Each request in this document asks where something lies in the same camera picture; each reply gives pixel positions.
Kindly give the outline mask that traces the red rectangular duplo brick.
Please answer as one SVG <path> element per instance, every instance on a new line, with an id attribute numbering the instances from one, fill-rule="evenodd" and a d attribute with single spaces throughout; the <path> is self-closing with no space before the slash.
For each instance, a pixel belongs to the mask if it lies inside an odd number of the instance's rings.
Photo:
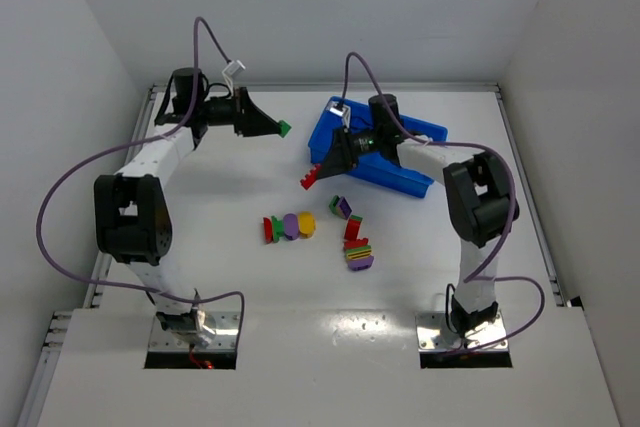
<path id="1" fill-rule="evenodd" d="M 308 173 L 299 181 L 304 190 L 309 190 L 317 180 L 318 172 L 321 168 L 320 164 L 314 164 Z"/>

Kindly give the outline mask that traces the green small duplo brick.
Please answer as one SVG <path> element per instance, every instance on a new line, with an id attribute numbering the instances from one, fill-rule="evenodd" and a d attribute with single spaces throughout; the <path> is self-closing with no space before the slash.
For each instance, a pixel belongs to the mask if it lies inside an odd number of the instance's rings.
<path id="1" fill-rule="evenodd" d="M 291 126 L 284 120 L 280 120 L 278 122 L 278 126 L 279 126 L 279 136 L 281 138 L 285 138 L 287 134 L 290 132 Z"/>

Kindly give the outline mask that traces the red rounded duplo brick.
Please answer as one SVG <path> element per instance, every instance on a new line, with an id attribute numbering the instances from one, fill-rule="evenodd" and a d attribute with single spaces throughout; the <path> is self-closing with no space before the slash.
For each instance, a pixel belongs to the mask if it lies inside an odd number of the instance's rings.
<path id="1" fill-rule="evenodd" d="M 357 215 L 351 215 L 347 219 L 347 223 L 344 231 L 345 241 L 354 241 L 358 239 L 361 223 L 362 223 L 362 218 Z"/>

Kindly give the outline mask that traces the green sloped duplo brick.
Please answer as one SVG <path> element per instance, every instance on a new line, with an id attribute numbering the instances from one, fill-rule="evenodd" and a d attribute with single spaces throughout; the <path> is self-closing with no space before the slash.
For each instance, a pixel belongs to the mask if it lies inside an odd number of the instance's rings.
<path id="1" fill-rule="evenodd" d="M 337 215 L 337 216 L 340 216 L 340 215 L 341 215 L 341 210 L 340 210 L 340 208 L 338 207 L 338 204 L 339 204 L 339 202 L 340 202 L 340 199 L 341 199 L 341 197 L 340 197 L 340 196 L 335 195 L 335 196 L 331 199 L 331 201 L 330 201 L 330 203 L 329 203 L 329 209 L 330 209 L 330 211 L 331 211 L 334 215 Z"/>

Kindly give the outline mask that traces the red stud duplo brick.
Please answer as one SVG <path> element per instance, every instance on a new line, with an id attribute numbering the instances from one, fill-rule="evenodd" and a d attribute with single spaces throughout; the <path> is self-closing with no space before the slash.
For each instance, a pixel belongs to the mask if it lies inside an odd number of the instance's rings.
<path id="1" fill-rule="evenodd" d="M 365 247 L 368 244 L 369 244 L 369 239 L 368 238 L 347 240 L 347 241 L 344 242 L 343 250 L 344 251 L 353 250 L 353 249 Z"/>

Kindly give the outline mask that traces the purple rounded duplo brick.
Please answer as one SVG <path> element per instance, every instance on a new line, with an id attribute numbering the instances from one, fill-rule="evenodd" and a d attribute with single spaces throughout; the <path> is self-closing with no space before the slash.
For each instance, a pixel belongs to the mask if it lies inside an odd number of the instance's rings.
<path id="1" fill-rule="evenodd" d="M 349 259 L 347 266 L 351 271 L 357 272 L 369 269 L 374 263 L 374 257 L 368 256 L 358 259 Z"/>

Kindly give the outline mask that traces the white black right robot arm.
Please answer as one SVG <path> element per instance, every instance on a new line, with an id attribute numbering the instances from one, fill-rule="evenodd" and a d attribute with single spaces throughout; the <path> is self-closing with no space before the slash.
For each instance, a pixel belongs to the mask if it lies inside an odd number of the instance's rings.
<path id="1" fill-rule="evenodd" d="M 336 128 L 318 176 L 347 173 L 361 157 L 377 153 L 444 187 L 450 223 L 461 241 L 459 279 L 446 315 L 450 332 L 462 338 L 498 313 L 498 251 L 518 216 L 513 175 L 489 147 L 437 141 L 406 129 L 391 94 L 371 97 L 368 107 L 372 126 L 357 132 L 346 125 Z"/>

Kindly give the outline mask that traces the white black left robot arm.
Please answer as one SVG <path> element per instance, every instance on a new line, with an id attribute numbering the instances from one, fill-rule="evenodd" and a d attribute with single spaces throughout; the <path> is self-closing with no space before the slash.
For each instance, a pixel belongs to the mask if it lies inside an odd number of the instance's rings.
<path id="1" fill-rule="evenodd" d="M 216 337 L 211 314 L 189 286 L 169 252 L 173 229 L 164 188 L 182 160 L 197 149 L 208 129 L 233 127 L 242 137 L 278 135 L 290 130 L 251 100 L 246 88 L 209 94 L 210 83 L 198 68 L 175 70 L 154 132 L 138 154 L 94 183 L 96 239 L 101 252 L 126 265 L 155 307 L 161 328 L 191 347 L 207 348 Z"/>

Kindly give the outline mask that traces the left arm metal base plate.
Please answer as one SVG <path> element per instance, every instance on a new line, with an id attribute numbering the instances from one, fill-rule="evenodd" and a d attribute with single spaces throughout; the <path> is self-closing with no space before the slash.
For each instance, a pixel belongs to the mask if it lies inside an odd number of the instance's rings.
<path id="1" fill-rule="evenodd" d="M 157 313 L 148 342 L 150 353 L 233 353 L 236 350 L 239 312 L 199 310 L 182 316 Z"/>

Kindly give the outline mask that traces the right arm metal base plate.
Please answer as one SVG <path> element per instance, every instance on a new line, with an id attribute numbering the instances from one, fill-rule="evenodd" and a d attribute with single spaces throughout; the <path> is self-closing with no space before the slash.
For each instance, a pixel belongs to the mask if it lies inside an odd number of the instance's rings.
<path id="1" fill-rule="evenodd" d="M 418 313 L 415 318 L 418 351 L 421 354 L 508 353 L 501 312 L 493 321 L 459 335 L 447 327 L 442 311 Z"/>

